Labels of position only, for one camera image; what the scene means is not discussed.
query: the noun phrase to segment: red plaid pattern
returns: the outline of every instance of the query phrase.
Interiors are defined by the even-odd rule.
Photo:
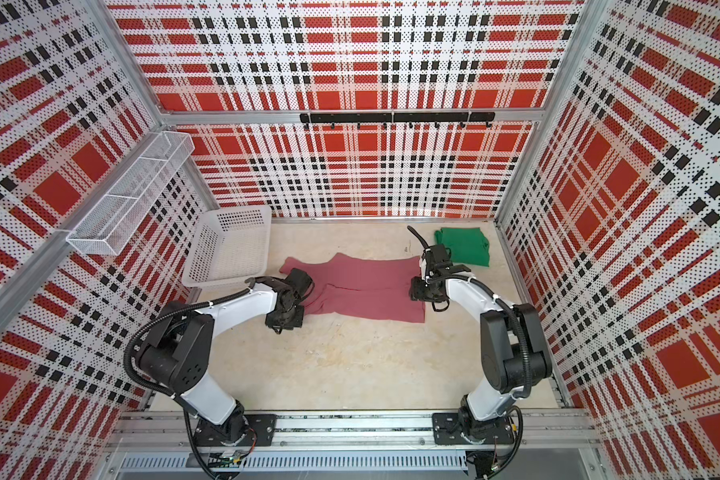
[[[0,478],[85,480],[120,413],[144,390],[124,343],[165,303],[202,212],[177,175],[117,257],[71,254],[0,335]]]
[[[494,216],[531,130],[485,125],[191,125],[221,206],[277,216]]]
[[[0,3],[0,287],[152,126],[85,12]]]
[[[507,233],[622,478],[720,478],[720,3],[612,2]]]
[[[106,3],[165,110],[539,107],[584,4]]]

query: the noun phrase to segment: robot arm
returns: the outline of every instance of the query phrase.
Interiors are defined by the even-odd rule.
[[[259,315],[266,315],[265,324],[277,333],[300,327],[304,307],[299,303],[311,284],[309,275],[294,269],[285,279],[259,277],[249,289],[206,302],[201,308],[187,309],[181,302],[171,302],[148,325],[146,338],[132,352],[136,367],[166,386],[166,394],[199,417],[200,429],[211,428],[222,443],[235,445],[248,426],[240,402],[208,372],[211,343],[222,332]],[[124,360],[130,365],[128,351]]]
[[[528,397],[533,385],[552,374],[538,312],[528,303],[515,305],[501,299],[469,268],[454,265],[444,245],[427,245],[416,230],[410,226],[408,230],[424,248],[422,276],[411,281],[411,300],[431,302],[433,309],[435,303],[452,300],[480,323],[484,378],[462,401],[463,433],[480,440],[481,425],[504,416],[517,399]],[[509,331],[518,343],[510,343]]]

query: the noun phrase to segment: metal vent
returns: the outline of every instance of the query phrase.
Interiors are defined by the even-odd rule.
[[[187,467],[191,454],[130,453],[121,472],[149,470],[199,470]],[[432,452],[260,452],[246,458],[239,468],[218,468],[220,472],[368,471],[368,470],[465,470],[463,450]]]
[[[184,468],[188,455],[181,453],[129,453],[121,472],[139,470],[175,470]]]
[[[300,470],[463,470],[463,451],[436,452],[272,452],[246,458],[242,469]]]

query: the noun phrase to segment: white plastic basket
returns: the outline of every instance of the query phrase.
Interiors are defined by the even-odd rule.
[[[266,270],[272,208],[231,206],[200,216],[181,283],[200,288],[239,283]]]

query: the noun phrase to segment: wire mesh shelf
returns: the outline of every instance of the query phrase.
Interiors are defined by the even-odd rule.
[[[119,255],[194,150],[192,137],[162,131],[69,235],[82,254]]]

